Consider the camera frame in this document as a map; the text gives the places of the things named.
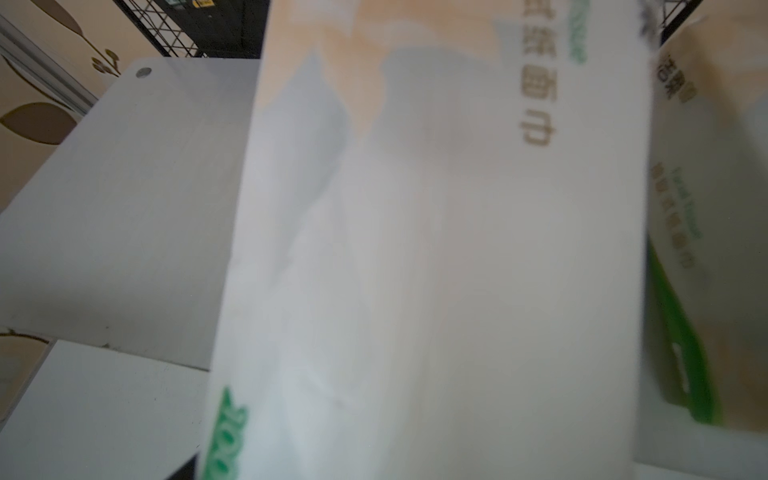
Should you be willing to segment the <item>white tissue pack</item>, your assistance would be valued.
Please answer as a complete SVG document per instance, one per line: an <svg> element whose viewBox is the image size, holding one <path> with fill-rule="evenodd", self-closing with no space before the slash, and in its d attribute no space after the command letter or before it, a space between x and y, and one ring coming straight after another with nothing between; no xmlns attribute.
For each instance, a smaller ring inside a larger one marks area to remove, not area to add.
<svg viewBox="0 0 768 480"><path fill-rule="evenodd" d="M274 1L199 479L629 479L649 1Z"/></svg>
<svg viewBox="0 0 768 480"><path fill-rule="evenodd" d="M698 422L767 428L767 7L680 29L654 68L649 274Z"/></svg>

